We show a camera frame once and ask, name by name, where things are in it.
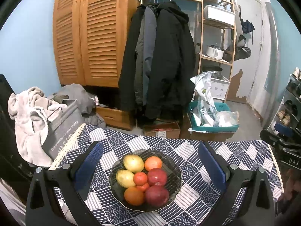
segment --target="black bag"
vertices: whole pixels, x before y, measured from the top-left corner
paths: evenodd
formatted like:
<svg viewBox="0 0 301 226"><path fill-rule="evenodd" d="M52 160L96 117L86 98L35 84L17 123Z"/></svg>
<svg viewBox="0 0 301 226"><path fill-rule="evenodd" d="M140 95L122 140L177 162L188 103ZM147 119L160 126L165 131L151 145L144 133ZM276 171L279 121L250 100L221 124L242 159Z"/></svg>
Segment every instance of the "black bag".
<svg viewBox="0 0 301 226"><path fill-rule="evenodd" d="M252 45L253 45L253 31L255 30L253 24L249 21L249 20L246 20L246 22L243 21L243 19L241 18L241 14L239 14L239 18L240 18L240 22L241 22L241 26L243 28L243 33L244 34L247 34L249 32L252 32Z"/></svg>
<svg viewBox="0 0 301 226"><path fill-rule="evenodd" d="M237 35L236 37L236 44L240 46L235 47L235 55L234 55L234 61L239 59L246 59L251 56L251 49L248 47L245 47L246 44L246 38L243 35ZM226 51L233 52L233 44L230 45ZM232 55L224 52L223 60L226 60L227 62L231 62Z"/></svg>

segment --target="tablecloth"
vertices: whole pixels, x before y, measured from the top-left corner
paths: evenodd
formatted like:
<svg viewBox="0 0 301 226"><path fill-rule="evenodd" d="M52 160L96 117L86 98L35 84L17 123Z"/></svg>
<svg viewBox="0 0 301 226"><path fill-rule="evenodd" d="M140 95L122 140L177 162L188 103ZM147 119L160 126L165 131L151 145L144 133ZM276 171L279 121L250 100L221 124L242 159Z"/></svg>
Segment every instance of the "tablecloth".
<svg viewBox="0 0 301 226"><path fill-rule="evenodd" d="M202 222L221 195L221 191L215 188L198 157L197 148L200 141L196 140L137 136L87 124L73 140L58 167L72 163L93 141L101 141L103 156L96 167L90 194L85 203L103 225L196 226ZM274 201L278 199L283 186L278 166L267 143L262 140L251 140L232 143L209 142L209 144L229 164L235 163L240 169L255 170L260 166L264 167L273 199ZM108 176L112 165L125 154L138 149L159 150L172 157L182 171L182 187L176 199L169 206L156 212L129 210L111 193ZM60 189L55 188L55 192L58 200L65 203ZM235 217L244 192L245 188L242 188L225 224Z"/></svg>

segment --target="lace trim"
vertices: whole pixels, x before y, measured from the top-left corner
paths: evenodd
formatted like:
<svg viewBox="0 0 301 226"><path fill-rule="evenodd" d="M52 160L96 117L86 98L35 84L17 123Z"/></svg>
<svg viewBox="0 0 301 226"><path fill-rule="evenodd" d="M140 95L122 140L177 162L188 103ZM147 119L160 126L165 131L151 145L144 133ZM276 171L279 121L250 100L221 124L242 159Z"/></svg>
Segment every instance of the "lace trim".
<svg viewBox="0 0 301 226"><path fill-rule="evenodd" d="M52 163L51 167L49 168L49 170L55 170L55 169L58 168L58 166L61 163L61 161L63 160L64 156L69 152L72 145L77 141L77 138L79 137L79 135L81 134L82 130L84 129L84 127L86 125L87 124L84 123L76 130L76 132L68 140L68 142L66 143L64 148L60 151L60 153L58 153L58 156L53 161L53 163Z"/></svg>
<svg viewBox="0 0 301 226"><path fill-rule="evenodd" d="M274 164L275 164L276 170L277 170L277 175L278 175L278 177L279 177L279 179L280 179L282 193L284 193L284 189L283 189L283 182L282 182L282 178L281 178L280 169L279 169L279 167L278 167L278 164L277 164L277 160L276 160L276 158L275 158L275 156L274 156L274 154L273 154L273 151L272 151L272 149L271 149L271 146L270 146L270 145L268 145L268 148L269 148L269 150L270 150L270 152L271 152L271 155L272 155L272 158L273 158L273 161L274 161Z"/></svg>

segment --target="louvered door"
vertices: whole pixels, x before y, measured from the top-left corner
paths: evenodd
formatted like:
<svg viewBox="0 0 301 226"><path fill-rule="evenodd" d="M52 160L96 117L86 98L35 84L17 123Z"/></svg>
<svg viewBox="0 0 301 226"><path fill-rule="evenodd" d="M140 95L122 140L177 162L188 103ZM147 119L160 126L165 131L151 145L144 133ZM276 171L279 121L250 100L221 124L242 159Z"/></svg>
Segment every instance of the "louvered door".
<svg viewBox="0 0 301 226"><path fill-rule="evenodd" d="M81 0L80 35L85 81L118 87L132 0Z"/></svg>
<svg viewBox="0 0 301 226"><path fill-rule="evenodd" d="M55 0L53 13L53 44L60 83L85 85L82 68L80 31L80 0Z"/></svg>

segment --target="blue gripper pad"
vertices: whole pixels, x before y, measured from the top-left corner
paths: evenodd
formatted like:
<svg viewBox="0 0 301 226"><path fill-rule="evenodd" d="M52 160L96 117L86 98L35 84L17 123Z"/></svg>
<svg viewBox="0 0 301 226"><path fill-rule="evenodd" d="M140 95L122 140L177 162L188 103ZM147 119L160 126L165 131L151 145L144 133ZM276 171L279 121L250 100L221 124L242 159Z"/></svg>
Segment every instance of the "blue gripper pad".
<svg viewBox="0 0 301 226"><path fill-rule="evenodd" d="M87 182L89 182L89 179L93 175L102 154L103 147L102 144L98 142L75 173L74 188L76 191L82 189Z"/></svg>
<svg viewBox="0 0 301 226"><path fill-rule="evenodd" d="M275 124L275 130L289 138L294 136L294 131L291 128L281 125L280 123Z"/></svg>
<svg viewBox="0 0 301 226"><path fill-rule="evenodd" d="M219 164L213 158L209 150L201 142L198 148L199 157L205 166L214 186L221 191L226 190L226 176Z"/></svg>

